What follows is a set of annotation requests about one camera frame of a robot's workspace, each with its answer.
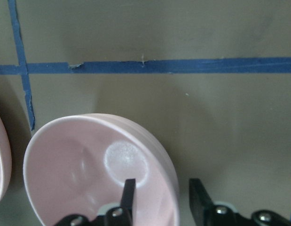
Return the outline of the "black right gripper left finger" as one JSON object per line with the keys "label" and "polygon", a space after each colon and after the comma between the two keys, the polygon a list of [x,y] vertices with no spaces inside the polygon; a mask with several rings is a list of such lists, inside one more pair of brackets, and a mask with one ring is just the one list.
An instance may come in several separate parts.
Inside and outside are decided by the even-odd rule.
{"label": "black right gripper left finger", "polygon": [[127,179],[125,181],[120,205],[109,209],[105,214],[106,226],[133,225],[133,205],[135,188],[135,179]]}

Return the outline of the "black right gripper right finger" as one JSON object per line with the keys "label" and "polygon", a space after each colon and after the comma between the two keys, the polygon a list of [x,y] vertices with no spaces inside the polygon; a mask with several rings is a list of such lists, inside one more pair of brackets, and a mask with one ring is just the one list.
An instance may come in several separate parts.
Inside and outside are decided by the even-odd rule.
{"label": "black right gripper right finger", "polygon": [[232,225],[232,210],[215,204],[198,178],[189,180],[189,207],[197,226]]}

